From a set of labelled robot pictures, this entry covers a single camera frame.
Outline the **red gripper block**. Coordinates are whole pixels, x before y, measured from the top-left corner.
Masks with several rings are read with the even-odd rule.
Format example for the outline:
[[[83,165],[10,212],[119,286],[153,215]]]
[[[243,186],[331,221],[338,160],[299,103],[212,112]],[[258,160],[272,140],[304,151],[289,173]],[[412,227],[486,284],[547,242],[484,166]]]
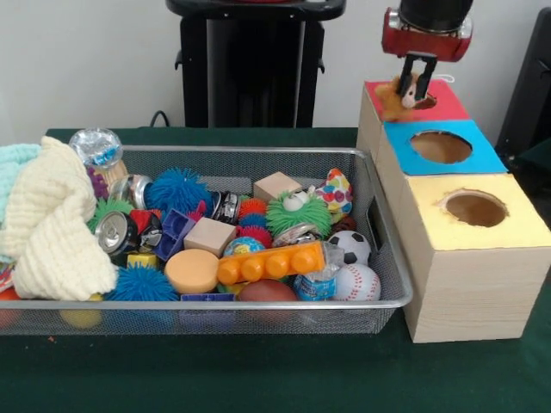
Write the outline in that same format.
[[[436,58],[423,59],[425,68],[423,73],[418,76],[415,98],[424,99],[437,60],[444,62],[461,60],[470,46],[471,39],[471,30],[466,33],[458,31],[451,34],[432,34],[384,27],[382,32],[383,52],[399,58],[406,57],[397,87],[399,95],[405,96],[412,84],[412,67],[416,56],[409,52],[429,53],[436,56]]]

